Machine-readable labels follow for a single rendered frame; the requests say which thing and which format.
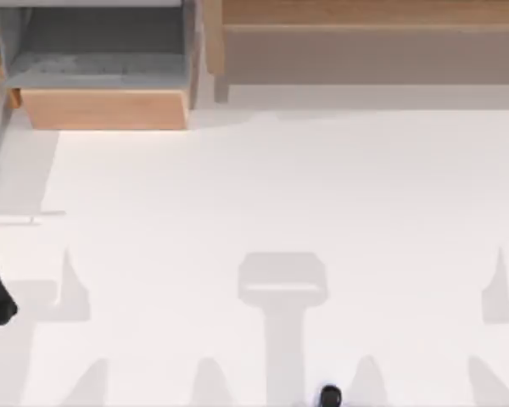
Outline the pale wooden drawer front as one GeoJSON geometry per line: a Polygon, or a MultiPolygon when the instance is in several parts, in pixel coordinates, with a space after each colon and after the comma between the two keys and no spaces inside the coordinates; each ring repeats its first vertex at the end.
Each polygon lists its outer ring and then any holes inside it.
{"type": "Polygon", "coordinates": [[[23,89],[21,98],[39,130],[184,130],[189,91],[23,89]]]}

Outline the wooden open shelf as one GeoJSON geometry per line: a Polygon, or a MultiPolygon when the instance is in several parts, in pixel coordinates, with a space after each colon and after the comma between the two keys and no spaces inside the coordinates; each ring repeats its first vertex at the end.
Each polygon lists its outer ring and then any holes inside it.
{"type": "Polygon", "coordinates": [[[232,85],[509,85],[509,0],[200,2],[217,101],[232,85]]]}

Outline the small black object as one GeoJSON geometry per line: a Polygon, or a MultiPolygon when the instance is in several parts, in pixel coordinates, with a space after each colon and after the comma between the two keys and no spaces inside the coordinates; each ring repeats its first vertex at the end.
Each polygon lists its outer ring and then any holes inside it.
{"type": "Polygon", "coordinates": [[[341,389],[336,385],[327,384],[320,391],[318,407],[341,407],[342,400],[341,389]]]}

